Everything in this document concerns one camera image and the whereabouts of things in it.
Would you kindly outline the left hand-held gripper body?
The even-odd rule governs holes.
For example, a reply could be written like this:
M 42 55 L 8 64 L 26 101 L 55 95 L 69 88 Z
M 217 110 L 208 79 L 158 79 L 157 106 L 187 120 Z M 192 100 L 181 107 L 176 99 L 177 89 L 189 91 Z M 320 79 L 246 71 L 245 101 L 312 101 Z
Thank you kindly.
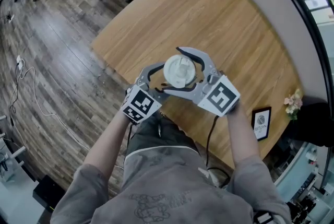
M 139 124 L 158 111 L 168 94 L 157 88 L 150 88 L 150 79 L 138 77 L 126 90 L 121 111 L 134 123 Z

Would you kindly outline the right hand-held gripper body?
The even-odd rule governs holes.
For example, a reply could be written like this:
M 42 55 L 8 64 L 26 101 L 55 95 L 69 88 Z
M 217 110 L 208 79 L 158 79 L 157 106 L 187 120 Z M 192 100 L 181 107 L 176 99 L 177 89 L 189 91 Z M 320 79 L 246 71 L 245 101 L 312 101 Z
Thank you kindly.
M 192 102 L 219 117 L 226 115 L 239 102 L 239 91 L 225 74 L 214 68 L 204 70 L 203 75 L 203 80 L 196 83 Z

